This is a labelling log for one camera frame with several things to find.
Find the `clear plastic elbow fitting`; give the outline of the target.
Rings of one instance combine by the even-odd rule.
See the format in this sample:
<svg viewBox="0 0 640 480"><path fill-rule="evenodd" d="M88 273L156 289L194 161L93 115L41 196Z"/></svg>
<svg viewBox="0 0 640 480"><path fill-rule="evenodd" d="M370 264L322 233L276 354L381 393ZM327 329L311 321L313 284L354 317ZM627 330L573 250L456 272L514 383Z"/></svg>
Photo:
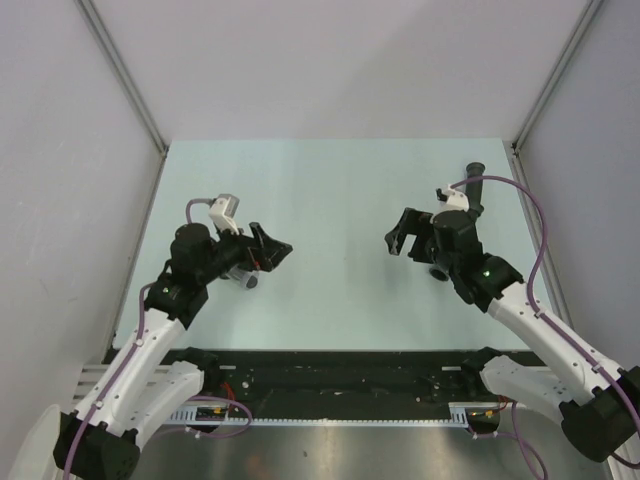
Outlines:
<svg viewBox="0 0 640 480"><path fill-rule="evenodd" d="M247 271L240 267L234 267L225 274L225 279L234 282L242 289L251 290L258 286L259 273L257 271Z"/></svg>

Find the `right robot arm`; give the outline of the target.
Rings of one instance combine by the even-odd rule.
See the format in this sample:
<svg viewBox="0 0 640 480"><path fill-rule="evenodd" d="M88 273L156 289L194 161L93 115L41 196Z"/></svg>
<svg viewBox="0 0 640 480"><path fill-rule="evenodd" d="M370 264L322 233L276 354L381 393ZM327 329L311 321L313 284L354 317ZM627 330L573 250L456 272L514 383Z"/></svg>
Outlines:
<svg viewBox="0 0 640 480"><path fill-rule="evenodd" d="M511 264L484 251L474 215L404 210L385 235L390 254L400 254L415 238L410 258L447 277L467 304L476 306L518 336L555 378L530 373L485 348L485 362L463 373L461 388L473 401L504 395L561 426L567 440L586 458L614 456L639 422L639 369L624 369L581 339L536 298Z"/></svg>

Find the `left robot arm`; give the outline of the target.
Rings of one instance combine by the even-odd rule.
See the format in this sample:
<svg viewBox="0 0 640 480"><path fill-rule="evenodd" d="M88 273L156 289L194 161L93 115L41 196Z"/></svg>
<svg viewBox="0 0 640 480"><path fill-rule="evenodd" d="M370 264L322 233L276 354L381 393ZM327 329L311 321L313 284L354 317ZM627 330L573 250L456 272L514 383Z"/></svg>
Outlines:
<svg viewBox="0 0 640 480"><path fill-rule="evenodd" d="M200 351L149 381L207 302L210 283L235 267L271 272L292 253L292 245L259 223L249 227L249 235L226 230L216 238L200 223L176 231L163 271L140 291L137 326L93 389L60 417L53 456L64 478L130 478L146 444L176 410L219 392L221 376Z"/></svg>

